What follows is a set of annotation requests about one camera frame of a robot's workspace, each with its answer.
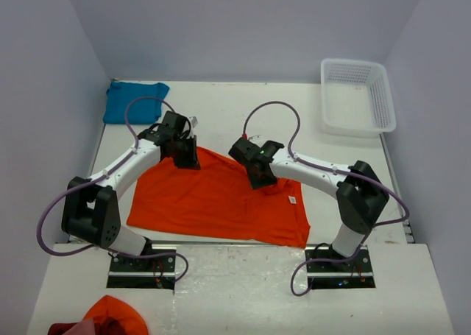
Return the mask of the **orange t shirt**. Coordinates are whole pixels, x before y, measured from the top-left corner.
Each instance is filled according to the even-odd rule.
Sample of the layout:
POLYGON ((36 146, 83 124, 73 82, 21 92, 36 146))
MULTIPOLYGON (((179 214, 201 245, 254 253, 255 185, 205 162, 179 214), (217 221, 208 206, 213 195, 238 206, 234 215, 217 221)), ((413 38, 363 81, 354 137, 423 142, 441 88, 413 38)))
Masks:
POLYGON ((165 158, 137 182, 127 218, 136 228, 305 248, 310 225, 300 183, 253 189, 242 166, 200 147, 199 170, 165 158))

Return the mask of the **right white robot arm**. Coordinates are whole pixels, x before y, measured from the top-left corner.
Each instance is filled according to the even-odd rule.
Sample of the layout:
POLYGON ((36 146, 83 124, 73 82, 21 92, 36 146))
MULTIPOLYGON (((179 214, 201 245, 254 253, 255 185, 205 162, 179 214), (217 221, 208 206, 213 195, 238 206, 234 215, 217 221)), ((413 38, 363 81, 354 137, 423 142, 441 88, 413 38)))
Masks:
POLYGON ((341 227, 330 245, 328 261, 338 271, 354 263, 355 251, 389 201, 378 176, 363 161, 336 165, 301 155, 276 141, 258 146, 244 137, 231 146, 229 156, 246 169, 253 189, 288 179, 322 191, 337 202, 341 227))

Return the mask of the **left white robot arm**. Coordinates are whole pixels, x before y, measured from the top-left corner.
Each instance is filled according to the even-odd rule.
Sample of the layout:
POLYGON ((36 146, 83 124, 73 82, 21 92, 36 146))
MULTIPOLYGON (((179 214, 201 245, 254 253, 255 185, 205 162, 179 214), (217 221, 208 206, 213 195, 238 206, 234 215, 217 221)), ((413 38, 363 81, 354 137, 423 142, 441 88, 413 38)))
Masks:
POLYGON ((121 224, 118 201, 138 178, 165 159, 178 169, 199 169, 196 153, 196 117, 173 111, 139 134, 118 159, 89 178, 75 177, 68 184, 61 228, 102 249, 127 255, 138 271, 152 265, 150 241, 121 224))

